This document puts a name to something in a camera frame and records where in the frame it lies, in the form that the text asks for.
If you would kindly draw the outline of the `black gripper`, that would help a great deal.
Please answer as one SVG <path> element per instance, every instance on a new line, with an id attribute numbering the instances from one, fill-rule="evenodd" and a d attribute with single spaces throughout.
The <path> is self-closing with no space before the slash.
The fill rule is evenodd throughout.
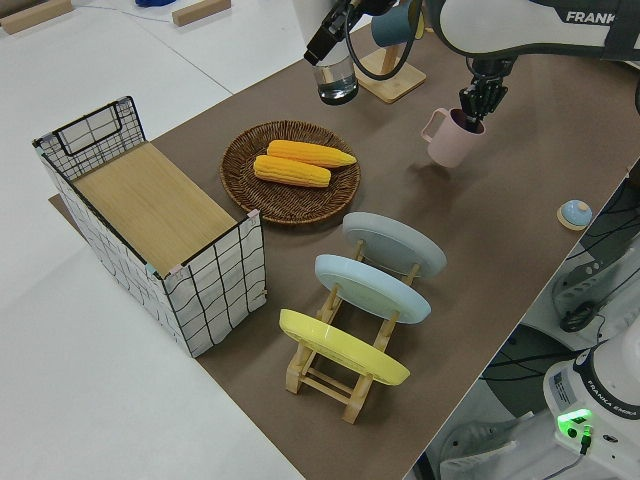
<path id="1" fill-rule="evenodd" d="M 466 67 L 473 75 L 470 85 L 459 92 L 466 125 L 476 125 L 494 113 L 508 92 L 503 80 L 513 68 L 512 58 L 466 58 Z M 477 112 L 477 94 L 481 95 Z"/>
<path id="2" fill-rule="evenodd" d="M 353 0 L 351 5 L 357 15 L 384 15 L 397 0 Z"/>

